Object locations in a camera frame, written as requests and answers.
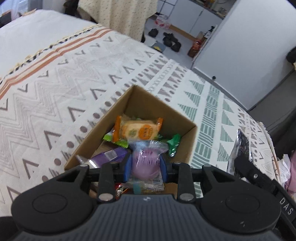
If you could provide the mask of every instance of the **clear plastic bag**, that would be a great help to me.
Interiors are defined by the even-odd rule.
[[[134,176],[130,177],[128,182],[122,183],[124,188],[133,189],[134,194],[144,194],[147,191],[149,192],[159,192],[164,190],[163,178],[161,172],[158,172],[158,175],[150,180],[142,181]]]
[[[160,154],[168,151],[168,144],[160,141],[129,141],[132,154],[132,174],[141,179],[155,178],[160,171]]]

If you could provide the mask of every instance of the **white wall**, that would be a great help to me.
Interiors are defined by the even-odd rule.
[[[250,109],[292,69],[296,9],[286,0],[237,0],[194,66]]]

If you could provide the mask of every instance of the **metal screw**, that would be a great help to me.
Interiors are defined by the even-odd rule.
[[[99,195],[99,199],[107,202],[113,199],[113,195],[111,193],[102,193]]]
[[[183,201],[191,201],[194,198],[194,196],[190,193],[182,193],[180,195],[180,199]]]

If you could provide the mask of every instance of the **cabinet door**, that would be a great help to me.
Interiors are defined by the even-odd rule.
[[[166,16],[170,16],[173,8],[174,8],[174,5],[165,2],[164,5],[163,5],[163,8],[160,11],[160,13],[163,14],[163,15],[166,15]]]
[[[219,25],[223,20],[208,10],[204,10],[190,31],[190,35],[197,37],[199,32],[204,34],[211,29],[211,26]]]
[[[170,23],[190,33],[197,17],[204,8],[189,0],[178,0],[170,16]]]
[[[172,5],[176,5],[177,0],[166,0],[166,2],[172,4]]]
[[[158,0],[156,12],[160,13],[161,7],[163,6],[164,1]]]

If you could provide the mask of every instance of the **plastic wrapper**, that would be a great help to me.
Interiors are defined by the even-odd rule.
[[[132,174],[141,180],[155,178],[160,171],[160,154],[168,151],[168,144],[159,141],[129,141],[133,149]]]
[[[155,24],[161,28],[169,29],[169,17],[163,14],[159,14],[155,20]]]
[[[152,120],[125,120],[118,116],[112,133],[112,142],[125,140],[154,140],[161,129],[163,118]]]
[[[291,177],[290,168],[287,166],[284,159],[278,159],[278,165],[281,175],[281,186],[286,189],[288,187],[289,180]]]
[[[115,183],[115,189],[116,189],[116,199],[118,200],[120,196],[125,193],[128,188],[123,185],[123,183]]]
[[[100,168],[104,163],[110,161],[121,162],[124,159],[127,152],[128,151],[126,149],[118,147],[114,150],[102,152],[98,155],[95,155],[91,159],[87,159],[79,155],[76,155],[76,158],[80,162],[80,164],[88,164],[89,168],[92,169]]]
[[[169,149],[168,154],[170,157],[173,157],[176,155],[177,147],[180,143],[181,136],[179,134],[176,134],[173,136],[172,139],[168,140],[166,143],[168,143]]]
[[[238,156],[245,156],[250,162],[253,163],[253,157],[249,150],[250,144],[248,138],[245,136],[241,129],[238,129],[235,144],[228,159],[227,172],[229,174],[241,178],[241,175],[235,170],[234,160]]]
[[[121,139],[121,140],[118,140],[116,142],[113,142],[112,139],[113,139],[113,136],[112,136],[112,133],[113,133],[114,129],[112,129],[111,131],[109,131],[107,134],[104,135],[103,137],[103,140],[104,141],[108,141],[108,142],[112,142],[118,146],[121,146],[123,148],[128,148],[128,142],[127,140],[124,140],[124,139]]]
[[[122,183],[124,188],[133,189],[134,194],[146,194],[149,192],[163,191],[165,186],[160,170],[155,178],[143,181],[134,176],[130,177],[128,182]]]

